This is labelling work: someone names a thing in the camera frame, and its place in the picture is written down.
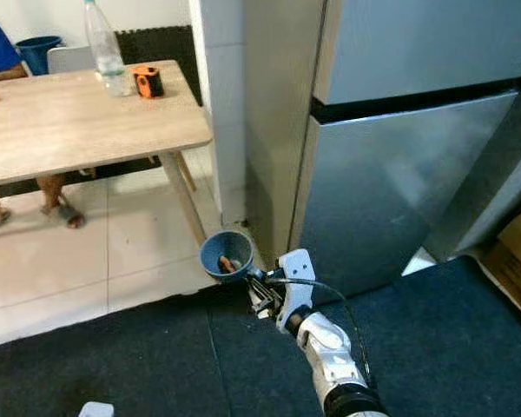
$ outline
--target refrigerator door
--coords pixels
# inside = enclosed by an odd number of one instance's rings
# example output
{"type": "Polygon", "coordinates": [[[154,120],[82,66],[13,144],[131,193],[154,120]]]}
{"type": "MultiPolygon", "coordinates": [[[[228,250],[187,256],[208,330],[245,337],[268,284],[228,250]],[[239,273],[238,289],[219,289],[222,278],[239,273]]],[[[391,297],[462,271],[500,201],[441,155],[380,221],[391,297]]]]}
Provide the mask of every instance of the refrigerator door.
{"type": "Polygon", "coordinates": [[[521,76],[521,0],[332,0],[314,95],[324,104],[521,76]]]}
{"type": "Polygon", "coordinates": [[[325,125],[311,118],[292,245],[309,250],[317,279],[351,295],[399,277],[516,95],[325,125]]]}

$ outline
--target white tiled wall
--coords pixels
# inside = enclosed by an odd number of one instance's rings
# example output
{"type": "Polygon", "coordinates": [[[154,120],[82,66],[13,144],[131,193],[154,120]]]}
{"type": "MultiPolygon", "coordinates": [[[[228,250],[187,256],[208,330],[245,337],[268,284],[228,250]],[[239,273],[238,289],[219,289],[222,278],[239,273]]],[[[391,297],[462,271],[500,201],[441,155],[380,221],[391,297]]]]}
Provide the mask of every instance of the white tiled wall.
{"type": "Polygon", "coordinates": [[[214,200],[222,221],[245,218],[242,0],[189,0],[205,110],[214,130],[214,200]]]}

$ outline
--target black cable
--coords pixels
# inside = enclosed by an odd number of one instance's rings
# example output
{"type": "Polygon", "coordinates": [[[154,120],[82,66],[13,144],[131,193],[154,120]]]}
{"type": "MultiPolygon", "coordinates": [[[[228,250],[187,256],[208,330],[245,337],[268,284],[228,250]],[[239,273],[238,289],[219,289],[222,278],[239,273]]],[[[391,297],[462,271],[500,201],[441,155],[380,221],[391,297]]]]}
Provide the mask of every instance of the black cable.
{"type": "Polygon", "coordinates": [[[366,353],[366,347],[365,347],[365,341],[363,339],[363,335],[361,334],[359,330],[359,326],[357,325],[357,321],[355,320],[355,317],[353,315],[353,311],[351,310],[351,307],[349,306],[349,302],[347,298],[336,288],[332,288],[329,285],[325,284],[324,282],[319,281],[308,281],[308,280],[297,280],[293,278],[266,278],[264,280],[266,284],[300,284],[300,285],[310,285],[311,287],[318,287],[318,288],[324,288],[326,291],[330,291],[337,295],[341,301],[342,304],[347,312],[347,316],[349,317],[349,321],[351,322],[353,326],[353,330],[355,332],[355,336],[357,338],[357,342],[359,345],[359,351],[361,353],[361,361],[363,362],[363,366],[365,367],[365,374],[366,374],[366,384],[369,388],[376,390],[376,380],[373,377],[373,374],[371,373],[371,369],[368,364],[368,355],[366,353]]]}

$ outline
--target table top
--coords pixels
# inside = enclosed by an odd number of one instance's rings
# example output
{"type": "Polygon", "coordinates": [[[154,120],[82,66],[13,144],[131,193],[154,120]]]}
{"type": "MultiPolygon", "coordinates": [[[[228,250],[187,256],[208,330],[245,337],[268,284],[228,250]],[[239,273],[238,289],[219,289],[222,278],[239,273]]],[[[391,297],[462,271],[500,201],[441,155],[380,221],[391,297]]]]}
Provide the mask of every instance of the table top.
{"type": "Polygon", "coordinates": [[[177,63],[147,65],[160,69],[163,97],[141,98],[134,83],[132,96],[110,97],[93,70],[0,82],[0,183],[208,143],[177,63]]]}

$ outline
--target refrigerator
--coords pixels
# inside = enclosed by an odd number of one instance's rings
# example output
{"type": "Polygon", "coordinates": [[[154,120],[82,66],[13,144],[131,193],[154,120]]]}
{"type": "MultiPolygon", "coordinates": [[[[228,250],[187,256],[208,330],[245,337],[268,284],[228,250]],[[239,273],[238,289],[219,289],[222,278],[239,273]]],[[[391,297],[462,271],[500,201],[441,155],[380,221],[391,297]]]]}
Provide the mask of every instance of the refrigerator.
{"type": "Polygon", "coordinates": [[[400,276],[510,109],[521,0],[245,0],[244,54],[263,261],[306,248],[352,295],[400,276]]]}

